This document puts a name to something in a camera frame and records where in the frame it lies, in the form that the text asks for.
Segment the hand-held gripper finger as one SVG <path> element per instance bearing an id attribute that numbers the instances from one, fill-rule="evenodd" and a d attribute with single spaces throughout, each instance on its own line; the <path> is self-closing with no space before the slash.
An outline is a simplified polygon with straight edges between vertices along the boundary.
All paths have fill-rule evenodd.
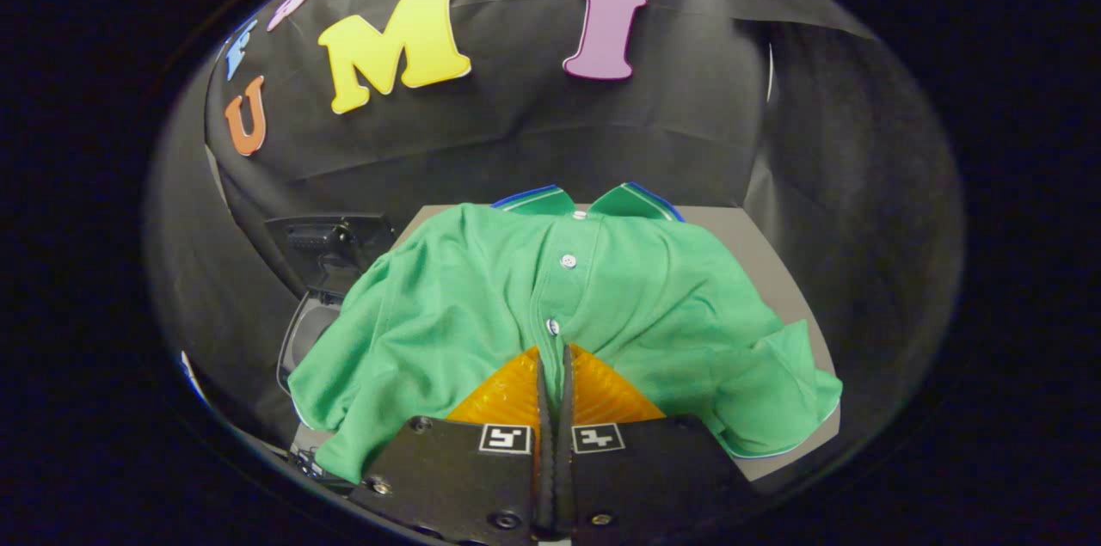
<path id="1" fill-rule="evenodd" d="M 722 542 L 762 496 L 695 415 L 667 415 L 610 365 L 563 351 L 555 511 L 575 543 Z"/>
<path id="2" fill-rule="evenodd" d="M 405 421 L 348 500 L 425 545 L 533 545 L 556 523 L 553 437 L 531 347 L 446 417 Z"/>

